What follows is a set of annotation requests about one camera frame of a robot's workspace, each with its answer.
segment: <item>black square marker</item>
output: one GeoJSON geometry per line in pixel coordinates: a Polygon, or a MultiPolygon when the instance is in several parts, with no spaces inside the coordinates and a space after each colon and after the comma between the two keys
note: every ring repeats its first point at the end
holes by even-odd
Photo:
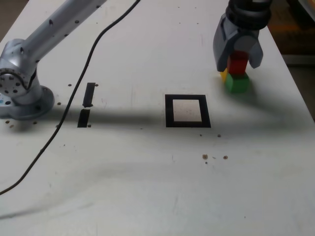
{"type": "Polygon", "coordinates": [[[165,118],[166,127],[211,128],[205,95],[166,94],[165,118]],[[174,121],[173,100],[198,100],[201,121],[174,121]]]}

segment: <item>red block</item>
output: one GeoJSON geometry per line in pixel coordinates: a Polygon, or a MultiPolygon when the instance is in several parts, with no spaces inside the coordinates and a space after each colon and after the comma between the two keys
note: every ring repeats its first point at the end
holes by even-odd
{"type": "Polygon", "coordinates": [[[227,61],[227,71],[231,75],[244,75],[248,62],[248,54],[241,51],[233,52],[227,61]]]}

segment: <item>black cable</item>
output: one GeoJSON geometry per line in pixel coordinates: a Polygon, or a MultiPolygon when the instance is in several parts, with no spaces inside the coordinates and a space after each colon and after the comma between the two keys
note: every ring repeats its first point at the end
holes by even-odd
{"type": "Polygon", "coordinates": [[[140,2],[141,0],[136,0],[136,2],[120,17],[118,18],[117,20],[115,20],[113,23],[111,23],[106,29],[104,29],[100,34],[99,36],[97,37],[97,39],[95,40],[92,48],[91,48],[91,51],[90,51],[90,54],[88,56],[88,59],[87,59],[87,62],[85,63],[85,66],[84,66],[84,69],[81,73],[81,76],[72,92],[72,95],[69,99],[69,102],[67,104],[67,107],[65,108],[65,111],[63,113],[63,117],[61,118],[55,132],[53,133],[53,135],[50,137],[50,139],[48,140],[48,142],[45,144],[45,146],[40,150],[39,154],[36,156],[36,158],[34,159],[34,161],[30,164],[30,166],[27,168],[27,170],[24,172],[24,174],[22,175],[22,177],[15,183],[13,184],[12,186],[8,187],[7,189],[3,190],[0,192],[0,195],[10,191],[11,189],[15,188],[19,183],[22,182],[22,180],[26,177],[26,175],[30,172],[31,168],[35,165],[36,161],[38,161],[38,159],[40,158],[40,156],[44,153],[44,151],[46,150],[46,148],[50,145],[50,143],[53,141],[53,139],[55,138],[55,136],[57,135],[58,131],[60,130],[67,114],[68,114],[68,111],[70,109],[70,106],[71,106],[71,103],[72,103],[72,100],[74,99],[74,96],[80,86],[80,83],[83,79],[83,76],[85,74],[85,72],[87,71],[88,69],[88,66],[89,66],[89,63],[90,63],[90,60],[92,58],[92,55],[93,55],[93,52],[94,52],[94,49],[95,47],[97,46],[99,40],[102,38],[102,36],[107,32],[109,31],[112,27],[114,27],[117,23],[119,23],[123,18],[125,18],[137,5],[138,3],[140,2]]]}

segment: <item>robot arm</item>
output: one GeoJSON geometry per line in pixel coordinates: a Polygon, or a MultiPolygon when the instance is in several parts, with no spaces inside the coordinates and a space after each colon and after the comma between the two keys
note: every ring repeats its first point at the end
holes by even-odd
{"type": "MultiPolygon", "coordinates": [[[[272,0],[230,0],[213,43],[218,71],[233,51],[249,54],[260,66],[259,30],[270,18],[272,0]]],[[[53,93],[39,84],[39,61],[94,13],[106,0],[67,0],[26,40],[9,41],[0,56],[0,118],[33,119],[54,105],[53,93]]]]}
{"type": "Polygon", "coordinates": [[[227,68],[228,57],[235,51],[246,52],[253,68],[260,66],[263,52],[259,30],[271,17],[272,0],[230,0],[222,15],[213,42],[217,70],[227,68]]]}
{"type": "Polygon", "coordinates": [[[27,39],[9,41],[0,56],[0,118],[32,119],[54,105],[53,93],[39,84],[39,61],[106,0],[67,0],[27,39]]]}

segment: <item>table surface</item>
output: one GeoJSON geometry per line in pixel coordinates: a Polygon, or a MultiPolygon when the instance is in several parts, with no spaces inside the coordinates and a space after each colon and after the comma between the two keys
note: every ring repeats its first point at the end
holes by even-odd
{"type": "MultiPolygon", "coordinates": [[[[0,48],[62,2],[29,1],[0,48]]],[[[0,196],[1,235],[314,235],[314,121],[268,29],[250,91],[226,92],[212,43],[227,2],[143,0],[101,39],[59,134],[0,196]],[[92,126],[77,128],[88,82],[99,85],[92,126]],[[165,94],[205,95],[212,128],[166,128],[165,94]]],[[[55,106],[37,124],[0,122],[1,189],[52,135],[95,38],[132,3],[107,2],[39,63],[55,106]]]]}

